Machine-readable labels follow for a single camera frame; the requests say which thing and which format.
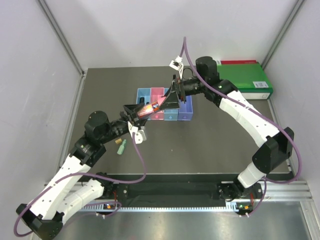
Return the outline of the sky blue drawer box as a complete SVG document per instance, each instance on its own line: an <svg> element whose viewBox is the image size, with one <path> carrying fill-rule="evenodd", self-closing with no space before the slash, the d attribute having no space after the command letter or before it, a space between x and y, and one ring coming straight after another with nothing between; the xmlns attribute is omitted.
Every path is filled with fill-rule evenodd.
<svg viewBox="0 0 320 240"><path fill-rule="evenodd" d="M177 121L178 120L178 109L165 109L164 120L165 121Z"/></svg>

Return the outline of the purple cap black highlighter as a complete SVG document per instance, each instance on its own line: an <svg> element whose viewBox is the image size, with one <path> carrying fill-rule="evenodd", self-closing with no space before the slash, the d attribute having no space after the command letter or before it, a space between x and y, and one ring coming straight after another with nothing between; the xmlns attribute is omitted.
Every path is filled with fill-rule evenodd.
<svg viewBox="0 0 320 240"><path fill-rule="evenodd" d="M144 97L140 97L139 98L139 102L145 104L145 98Z"/></svg>

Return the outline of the pink drawer box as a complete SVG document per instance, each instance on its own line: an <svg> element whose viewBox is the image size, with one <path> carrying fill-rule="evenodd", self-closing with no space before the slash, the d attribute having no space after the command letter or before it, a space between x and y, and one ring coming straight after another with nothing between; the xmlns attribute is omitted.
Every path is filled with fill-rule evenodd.
<svg viewBox="0 0 320 240"><path fill-rule="evenodd" d="M157 102L164 94L164 87L152 87L150 92L150 103ZM164 120L164 111L162 110L152 114L149 120Z"/></svg>

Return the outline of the purple drawer box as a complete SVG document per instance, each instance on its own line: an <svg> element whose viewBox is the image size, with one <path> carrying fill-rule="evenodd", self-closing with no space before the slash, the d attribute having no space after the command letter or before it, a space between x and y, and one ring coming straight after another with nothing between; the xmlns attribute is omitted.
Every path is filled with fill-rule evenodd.
<svg viewBox="0 0 320 240"><path fill-rule="evenodd" d="M191 121L193 118L193 101L192 96L186 97L186 102L180 101L178 109L178 121Z"/></svg>

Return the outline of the pink cap pen tube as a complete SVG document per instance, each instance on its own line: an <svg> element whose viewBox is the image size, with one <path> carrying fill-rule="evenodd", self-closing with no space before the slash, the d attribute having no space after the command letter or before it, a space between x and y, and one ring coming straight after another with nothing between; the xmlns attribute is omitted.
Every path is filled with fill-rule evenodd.
<svg viewBox="0 0 320 240"><path fill-rule="evenodd" d="M137 116L140 119L144 119L144 118L149 118L151 115L160 112L161 111L160 107L163 104L164 100L165 100L165 97L161 97L152 103L144 105L142 109L140 109L137 112Z"/></svg>

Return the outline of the light blue drawer box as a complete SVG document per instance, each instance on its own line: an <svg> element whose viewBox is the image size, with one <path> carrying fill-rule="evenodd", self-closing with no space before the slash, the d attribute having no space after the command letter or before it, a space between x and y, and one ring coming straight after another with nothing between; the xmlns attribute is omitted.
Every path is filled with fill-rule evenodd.
<svg viewBox="0 0 320 240"><path fill-rule="evenodd" d="M140 104L141 97L144 97L145 99L144 107L141 110L145 112L145 106L148 106L147 110L150 111L151 107L149 105L151 104L151 88L138 88L136 93L136 104Z"/></svg>

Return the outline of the green ring binder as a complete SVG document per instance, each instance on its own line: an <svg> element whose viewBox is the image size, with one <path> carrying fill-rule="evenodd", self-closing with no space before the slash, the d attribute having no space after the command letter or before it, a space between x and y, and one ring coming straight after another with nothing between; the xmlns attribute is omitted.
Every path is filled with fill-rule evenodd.
<svg viewBox="0 0 320 240"><path fill-rule="evenodd" d="M255 88L251 90L241 90L241 89L238 89L238 90L242 93L244 98L247 100L267 100L270 98L270 96L274 92L273 86L272 88Z"/></svg>

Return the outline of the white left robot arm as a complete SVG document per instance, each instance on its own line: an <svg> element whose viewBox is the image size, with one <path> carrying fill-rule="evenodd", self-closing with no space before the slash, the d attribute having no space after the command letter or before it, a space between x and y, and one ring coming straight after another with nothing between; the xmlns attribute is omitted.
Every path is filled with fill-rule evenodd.
<svg viewBox="0 0 320 240"><path fill-rule="evenodd" d="M117 120L109 121L103 111L95 111L84 125L84 135L75 143L63 165L42 192L28 204L21 204L16 213L14 234L23 221L42 240L52 240L68 220L91 201L109 198L114 184L126 181L108 177L106 173L89 170L106 153L105 144L129 134L134 146L146 140L145 124L160 111L177 109L186 98L183 85L172 81L168 91L149 104L124 105Z"/></svg>

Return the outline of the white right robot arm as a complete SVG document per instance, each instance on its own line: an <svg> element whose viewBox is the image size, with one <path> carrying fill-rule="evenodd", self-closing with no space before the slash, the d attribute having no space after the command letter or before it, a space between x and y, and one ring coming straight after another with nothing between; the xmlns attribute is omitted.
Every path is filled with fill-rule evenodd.
<svg viewBox="0 0 320 240"><path fill-rule="evenodd" d="M237 87L227 79L221 79L217 62L210 56L199 57L191 65L194 77L174 80L172 87L176 95L190 96L204 94L204 97L220 110L229 114L258 146L251 163L233 180L234 196L245 198L252 186L289 159L294 146L294 132L282 129L270 119L260 114L249 104Z"/></svg>

